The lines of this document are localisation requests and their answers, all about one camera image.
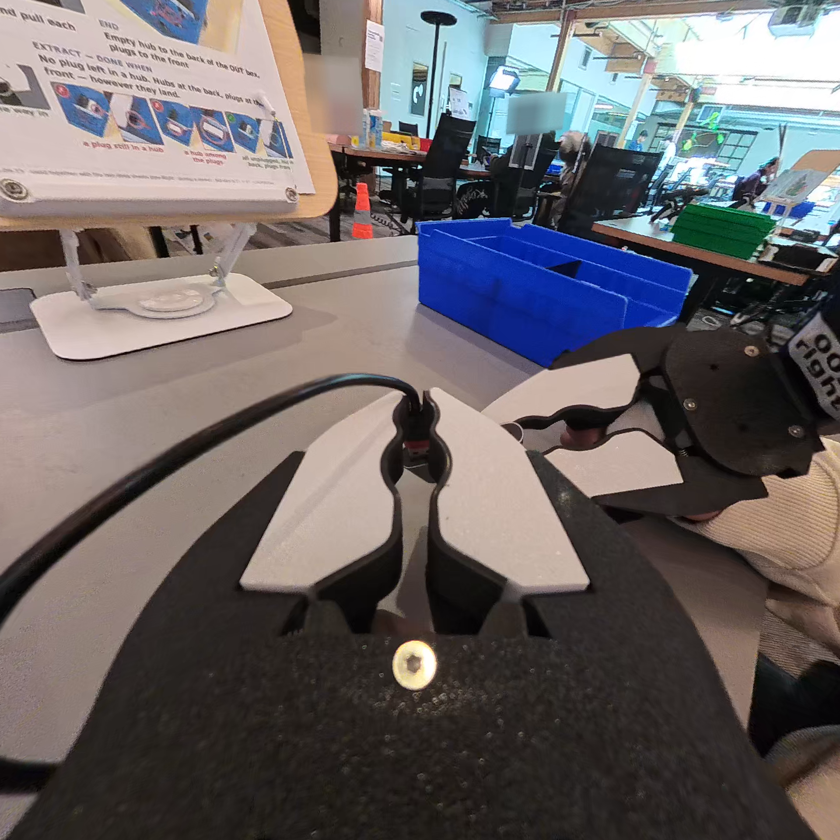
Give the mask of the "black office chair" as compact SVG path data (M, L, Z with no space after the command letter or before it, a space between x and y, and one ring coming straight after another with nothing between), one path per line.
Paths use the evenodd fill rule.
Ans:
M662 153L596 145L564 206L558 231L589 238L595 223L635 215Z
M396 201L402 223L438 221L453 215L459 172L475 127L475 121L441 116L423 162L406 173Z

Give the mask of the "tan cloth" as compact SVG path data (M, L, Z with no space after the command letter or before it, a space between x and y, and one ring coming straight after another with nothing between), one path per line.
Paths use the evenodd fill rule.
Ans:
M156 259L147 227L90 228L77 232L83 266ZM55 268L66 264L58 230L1 233L1 271Z

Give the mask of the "white and wooden book stand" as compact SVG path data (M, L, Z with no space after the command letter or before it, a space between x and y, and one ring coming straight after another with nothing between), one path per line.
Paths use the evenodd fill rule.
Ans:
M65 361L94 361L205 335L241 329L291 315L291 304L234 270L258 222L324 215L337 192L329 147L312 129L305 88L304 55L287 2L259 2L266 20L288 108L308 164L313 194L295 204L71 203L70 214L8 215L2 201L2 231L58 230L70 291L30 304L53 354ZM202 274L95 287L82 275L77 232L126 224L173 227L179 223L231 223L220 255Z

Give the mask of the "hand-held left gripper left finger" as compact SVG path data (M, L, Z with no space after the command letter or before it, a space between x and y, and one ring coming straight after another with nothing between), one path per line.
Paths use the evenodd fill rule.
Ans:
M403 570L405 397L390 392L305 452L239 580L250 592L335 602L369 624Z

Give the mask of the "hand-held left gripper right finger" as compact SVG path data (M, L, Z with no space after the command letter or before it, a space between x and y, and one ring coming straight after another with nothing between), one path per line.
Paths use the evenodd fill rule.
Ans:
M552 496L560 478L506 427L440 388L425 392L426 588L440 634L477 634L498 605L585 592L590 577Z

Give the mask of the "wooden easel board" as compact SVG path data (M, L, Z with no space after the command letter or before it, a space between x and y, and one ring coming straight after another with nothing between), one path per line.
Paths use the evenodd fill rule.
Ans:
M839 166L839 149L811 150L767 185L759 200L783 206L802 203Z

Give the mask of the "printed instruction sheet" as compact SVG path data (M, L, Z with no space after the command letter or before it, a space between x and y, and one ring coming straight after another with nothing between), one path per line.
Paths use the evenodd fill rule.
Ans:
M4 214L314 193L259 2L1 8Z

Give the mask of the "wooden table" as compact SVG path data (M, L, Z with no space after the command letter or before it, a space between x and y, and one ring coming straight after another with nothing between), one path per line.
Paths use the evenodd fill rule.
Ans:
M682 322L687 322L701 308L713 308L732 278L767 280L773 291L802 287L812 278L799 269L786 269L755 259L741 259L675 243L671 233L659 231L646 217L602 220L593 223L591 231L615 247L627 246L640 254L650 251L657 259L689 267L696 279L687 292L680 313Z

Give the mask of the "person's right forearm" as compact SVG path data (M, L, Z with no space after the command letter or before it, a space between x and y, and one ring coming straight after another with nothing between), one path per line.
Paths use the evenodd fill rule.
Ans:
M675 522L739 553L772 584L772 614L838 655L839 443L822 444L806 475L763 478L767 497Z

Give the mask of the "stack of green trays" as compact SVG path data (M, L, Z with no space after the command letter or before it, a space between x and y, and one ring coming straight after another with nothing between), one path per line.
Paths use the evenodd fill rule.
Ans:
M671 232L678 245L750 259L774 228L775 219L767 214L691 203L677 216Z

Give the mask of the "black floor lamp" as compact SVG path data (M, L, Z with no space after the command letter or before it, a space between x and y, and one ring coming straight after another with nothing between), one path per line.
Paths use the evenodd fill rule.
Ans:
M452 15L448 12L428 9L421 13L421 19L428 25L434 27L434 47L433 47L433 56L432 56L432 66L430 69L430 78L428 83L428 95L429 95L429 103L427 107L427 120L426 120L426 138L429 140L431 139L432 134L432 120L433 120L433 111L434 111L434 86L436 81L437 75L437 63L438 63L438 44L439 44L439 36L440 36L440 29L441 28L448 28L455 26L457 24L456 16Z

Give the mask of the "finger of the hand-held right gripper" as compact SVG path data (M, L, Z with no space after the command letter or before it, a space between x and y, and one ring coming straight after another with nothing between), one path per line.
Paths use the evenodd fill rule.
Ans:
M642 374L633 356L543 370L503 393L482 410L499 425L550 427L576 416L612 415L630 406Z
M560 446L566 424L604 427L592 448ZM525 445L545 458L589 498L682 483L676 456L665 448L665 431L650 402L636 402L612 415L573 416L544 429L526 428Z

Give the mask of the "blue plastic bin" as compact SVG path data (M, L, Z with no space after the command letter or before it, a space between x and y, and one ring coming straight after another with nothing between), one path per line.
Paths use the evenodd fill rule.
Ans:
M683 266L506 218L416 230L419 302L543 367L608 333L673 323L692 278Z

